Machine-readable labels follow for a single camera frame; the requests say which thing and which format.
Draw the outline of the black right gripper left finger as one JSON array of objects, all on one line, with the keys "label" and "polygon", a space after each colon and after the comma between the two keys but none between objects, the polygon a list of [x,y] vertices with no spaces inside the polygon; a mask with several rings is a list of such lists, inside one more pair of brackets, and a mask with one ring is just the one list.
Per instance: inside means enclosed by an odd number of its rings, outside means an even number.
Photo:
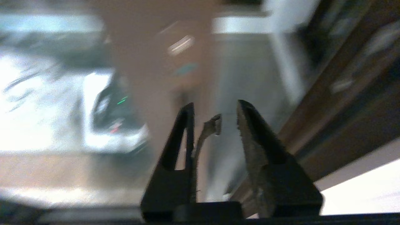
[{"label": "black right gripper left finger", "polygon": [[[176,170],[186,134],[185,167]],[[194,104],[182,107],[176,117],[159,161],[145,190],[140,209],[145,222],[171,222],[174,211],[190,203],[194,177]]]}]

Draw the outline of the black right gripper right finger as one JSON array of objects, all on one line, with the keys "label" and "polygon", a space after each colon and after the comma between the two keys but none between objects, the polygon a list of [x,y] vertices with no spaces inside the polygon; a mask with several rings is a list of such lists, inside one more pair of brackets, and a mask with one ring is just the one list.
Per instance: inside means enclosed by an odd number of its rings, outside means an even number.
[{"label": "black right gripper right finger", "polygon": [[253,104],[238,100],[246,170],[262,218],[319,216],[324,198]]}]

